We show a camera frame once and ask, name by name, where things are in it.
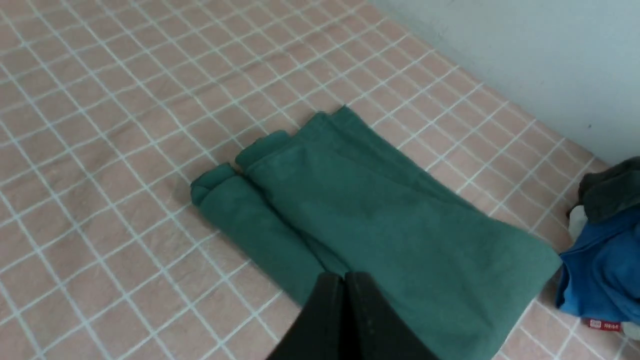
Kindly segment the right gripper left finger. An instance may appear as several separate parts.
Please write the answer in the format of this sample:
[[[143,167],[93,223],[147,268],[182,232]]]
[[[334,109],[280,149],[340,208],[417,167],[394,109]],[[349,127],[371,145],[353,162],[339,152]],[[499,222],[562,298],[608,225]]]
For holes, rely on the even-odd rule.
[[[297,319],[269,354],[270,360],[342,360],[345,285],[341,276],[322,273]]]

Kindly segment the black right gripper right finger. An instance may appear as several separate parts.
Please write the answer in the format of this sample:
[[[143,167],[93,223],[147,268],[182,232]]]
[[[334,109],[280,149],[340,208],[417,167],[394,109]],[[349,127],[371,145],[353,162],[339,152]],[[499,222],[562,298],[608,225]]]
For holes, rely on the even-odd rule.
[[[346,273],[345,295],[346,360],[436,360],[371,275]]]

